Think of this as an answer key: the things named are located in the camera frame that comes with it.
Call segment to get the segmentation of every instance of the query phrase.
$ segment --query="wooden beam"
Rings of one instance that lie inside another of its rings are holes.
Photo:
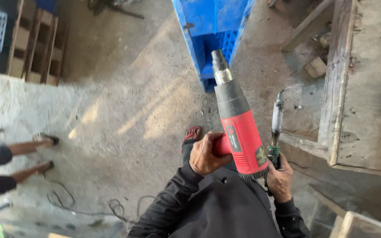
[[[336,164],[336,148],[339,138],[346,77],[351,54],[356,0],[336,0],[330,35],[330,48],[325,76],[324,96],[321,106],[318,143],[327,145],[330,151],[329,165]]]
[[[345,217],[347,210],[342,208],[339,204],[337,204],[335,201],[331,200],[330,198],[326,197],[322,192],[317,190],[313,187],[313,185],[310,184],[310,187],[312,188],[312,191],[314,193],[314,196],[323,204],[328,206],[330,210],[334,211],[338,216]]]
[[[321,159],[329,159],[327,146],[313,142],[304,136],[294,134],[292,132],[282,131],[280,133],[279,140]]]
[[[360,173],[366,173],[366,174],[380,175],[381,176],[381,170],[359,168],[359,167],[353,167],[353,166],[347,166],[347,165],[341,165],[341,164],[333,165],[332,168],[350,170],[350,171],[354,171],[354,172],[360,172]]]
[[[12,74],[11,73],[11,61],[13,60],[13,57],[14,57],[15,43],[17,40],[18,28],[20,26],[20,17],[22,15],[22,11],[23,11],[23,4],[24,4],[24,0],[19,0],[17,2],[17,19],[16,19],[16,23],[15,23],[14,29],[13,29],[13,38],[12,38],[12,42],[11,42],[10,52],[8,54],[8,65],[7,65],[7,74],[8,75]]]
[[[282,51],[290,52],[300,43],[309,39],[316,30],[325,28],[333,19],[334,0],[323,0],[314,11],[281,44]]]
[[[381,222],[355,212],[347,212],[338,238],[360,237],[381,237]]]
[[[334,220],[334,226],[333,226],[333,229],[331,230],[329,238],[338,238],[342,223],[343,223],[343,217],[336,216],[336,219]]]

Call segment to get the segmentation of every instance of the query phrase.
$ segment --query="blue plastic pallet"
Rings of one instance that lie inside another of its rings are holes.
[[[256,0],[172,0],[204,92],[214,91],[211,51],[222,49],[232,66]]]

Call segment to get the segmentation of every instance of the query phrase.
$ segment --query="heat gun handle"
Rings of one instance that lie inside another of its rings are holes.
[[[213,144],[213,154],[217,156],[223,156],[226,154],[231,154],[232,149],[230,148],[229,138],[224,134],[222,137],[214,141]]]

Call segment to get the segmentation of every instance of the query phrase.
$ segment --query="man's left hand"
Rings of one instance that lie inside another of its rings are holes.
[[[195,173],[207,176],[220,168],[221,166],[231,162],[233,156],[227,154],[221,157],[213,154],[213,143],[216,139],[223,136],[223,132],[208,132],[202,140],[193,144],[189,164]]]

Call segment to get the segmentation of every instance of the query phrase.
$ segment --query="leg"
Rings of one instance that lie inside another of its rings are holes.
[[[201,134],[200,127],[191,127],[186,131],[185,139],[183,140],[183,144],[182,144],[183,164],[185,164],[186,162],[190,160],[191,158],[190,152],[192,151],[193,144],[196,142],[200,134]]]
[[[37,147],[51,147],[58,143],[58,138],[49,137],[44,134],[34,136],[33,142],[9,144],[7,147],[11,150],[13,156],[19,154],[28,154],[36,152]]]
[[[15,155],[35,152],[37,147],[51,147],[58,144],[58,141],[54,136],[38,134],[34,136],[33,142],[0,145],[0,165],[10,162]]]
[[[27,178],[29,178],[31,175],[35,174],[36,172],[42,173],[42,172],[50,169],[53,166],[54,166],[54,164],[51,163],[51,161],[41,163],[41,164],[38,164],[35,167],[32,167],[30,169],[18,171],[16,173],[12,174],[11,177],[14,178],[14,180],[16,181],[17,184],[22,183]]]
[[[54,167],[52,161],[41,163],[32,167],[30,169],[25,169],[17,173],[12,174],[11,176],[0,176],[0,194],[6,193],[17,187],[18,183],[24,182],[27,178],[33,175],[36,172],[44,172],[48,169]]]

